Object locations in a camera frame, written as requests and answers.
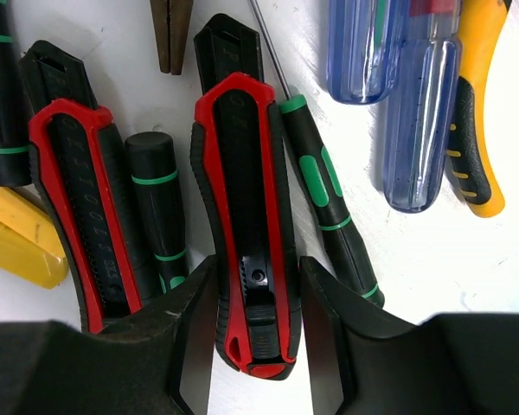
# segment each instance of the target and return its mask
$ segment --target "blue transparent screwdriver handle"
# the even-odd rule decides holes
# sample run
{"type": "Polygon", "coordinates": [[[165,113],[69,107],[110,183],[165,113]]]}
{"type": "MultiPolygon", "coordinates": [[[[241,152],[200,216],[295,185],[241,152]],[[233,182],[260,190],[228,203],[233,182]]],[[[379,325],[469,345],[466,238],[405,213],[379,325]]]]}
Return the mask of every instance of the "blue transparent screwdriver handle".
{"type": "Polygon", "coordinates": [[[462,51],[460,0],[423,4],[439,12],[412,7],[386,121],[384,194],[406,213],[426,210],[440,191],[462,51]]]}
{"type": "Polygon", "coordinates": [[[409,0],[330,0],[327,89],[345,104],[388,96],[409,0]]]}

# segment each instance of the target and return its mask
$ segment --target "metal rod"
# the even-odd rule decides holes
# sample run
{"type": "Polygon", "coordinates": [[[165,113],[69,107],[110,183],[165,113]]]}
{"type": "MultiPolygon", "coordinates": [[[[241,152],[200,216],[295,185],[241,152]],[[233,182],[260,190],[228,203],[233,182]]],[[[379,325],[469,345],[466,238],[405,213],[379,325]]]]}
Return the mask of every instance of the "metal rod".
{"type": "Polygon", "coordinates": [[[252,5],[253,13],[256,16],[256,20],[259,23],[259,28],[261,29],[261,33],[266,40],[267,49],[269,49],[269,54],[271,55],[271,59],[273,61],[273,65],[275,66],[275,71],[277,72],[277,76],[279,77],[280,84],[283,87],[283,91],[285,92],[286,99],[292,98],[291,90],[288,87],[288,82],[286,82],[285,73],[283,72],[283,67],[280,64],[279,57],[277,56],[277,52],[275,51],[275,47],[273,46],[273,41],[271,40],[271,36],[269,36],[269,31],[267,30],[266,21],[261,14],[261,9],[258,5],[257,0],[250,0],[250,4],[252,5]]]}

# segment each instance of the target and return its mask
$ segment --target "screwdriver handle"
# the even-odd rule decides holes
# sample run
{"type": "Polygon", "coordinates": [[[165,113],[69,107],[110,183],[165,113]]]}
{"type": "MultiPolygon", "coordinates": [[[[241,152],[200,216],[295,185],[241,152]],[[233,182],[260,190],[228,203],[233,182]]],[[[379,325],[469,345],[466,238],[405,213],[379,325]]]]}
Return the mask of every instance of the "screwdriver handle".
{"type": "Polygon", "coordinates": [[[305,97],[295,96],[279,109],[336,278],[382,307],[384,296],[378,288],[367,248],[346,207],[335,168],[305,97]]]}
{"type": "Polygon", "coordinates": [[[461,192],[477,216],[488,218],[505,207],[484,140],[484,93],[492,55],[511,1],[464,2],[459,40],[464,53],[447,154],[461,192]]]}
{"type": "Polygon", "coordinates": [[[28,114],[8,28],[6,2],[0,1],[0,186],[31,183],[28,114]]]}
{"type": "Polygon", "coordinates": [[[189,266],[173,139],[162,132],[144,132],[127,138],[125,150],[164,291],[174,289],[189,275],[189,266]]]}

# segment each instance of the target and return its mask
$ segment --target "white surface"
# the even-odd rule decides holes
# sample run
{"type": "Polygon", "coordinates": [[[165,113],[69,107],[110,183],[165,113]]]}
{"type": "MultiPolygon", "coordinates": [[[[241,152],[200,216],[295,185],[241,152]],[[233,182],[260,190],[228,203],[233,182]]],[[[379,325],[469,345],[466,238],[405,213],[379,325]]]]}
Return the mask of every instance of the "white surface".
{"type": "MultiPolygon", "coordinates": [[[[507,200],[505,211],[481,220],[445,180],[427,212],[390,210],[380,193],[377,107],[339,105],[324,90],[327,0],[260,0],[287,78],[309,99],[387,298],[386,310],[421,322],[441,311],[519,311],[519,0],[514,0],[490,70],[486,139],[507,200]]],[[[86,64],[98,101],[123,136],[161,126],[176,140],[189,248],[194,265],[214,252],[202,199],[188,163],[190,126],[200,84],[190,41],[183,76],[163,75],[147,0],[12,0],[22,50],[46,39],[86,64]]],[[[247,0],[195,0],[190,37],[209,18],[228,13],[257,28],[247,0]]],[[[266,48],[266,80],[277,85],[266,48]]],[[[290,173],[299,253],[322,259],[311,213],[290,173]]],[[[59,319],[79,326],[73,281],[52,291],[0,271],[0,321],[59,319]]],[[[287,381],[236,373],[214,360],[209,413],[311,413],[304,344],[287,381]]]]}

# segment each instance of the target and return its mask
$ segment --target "red end cap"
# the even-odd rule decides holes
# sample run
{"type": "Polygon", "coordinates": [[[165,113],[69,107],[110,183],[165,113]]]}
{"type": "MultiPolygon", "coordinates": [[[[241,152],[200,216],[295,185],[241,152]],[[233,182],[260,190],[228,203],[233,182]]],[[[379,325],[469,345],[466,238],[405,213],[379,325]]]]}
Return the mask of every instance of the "red end cap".
{"type": "Polygon", "coordinates": [[[285,365],[256,366],[250,369],[250,374],[255,378],[271,379],[285,371],[285,365]]]}
{"type": "Polygon", "coordinates": [[[436,15],[452,13],[456,0],[412,0],[410,16],[436,15]]]}

